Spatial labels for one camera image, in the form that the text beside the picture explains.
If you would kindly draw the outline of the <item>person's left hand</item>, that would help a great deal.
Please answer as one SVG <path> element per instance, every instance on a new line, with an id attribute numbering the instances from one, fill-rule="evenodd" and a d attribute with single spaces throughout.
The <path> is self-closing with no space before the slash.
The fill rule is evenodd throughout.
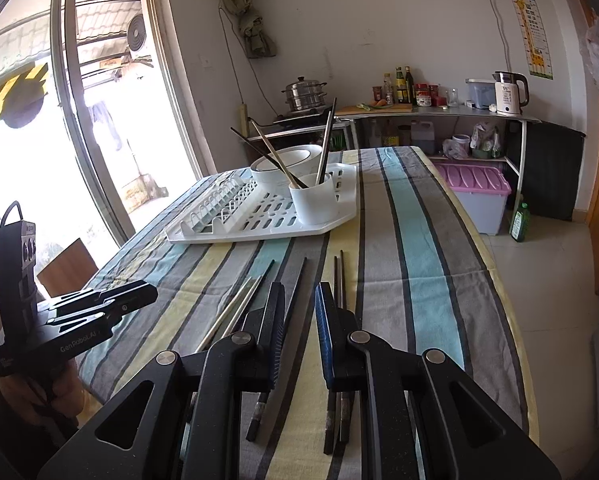
<path id="1" fill-rule="evenodd" d="M 53 399 L 50 406 L 63 416 L 74 419 L 84 408 L 85 390 L 77 373 L 74 360 L 64 364 L 61 374 L 54 380 Z M 24 422 L 39 426 L 42 418 L 36 412 L 36 406 L 43 406 L 47 396 L 37 382 L 26 380 L 21 375 L 11 375 L 0 378 L 0 393 L 10 408 Z"/>

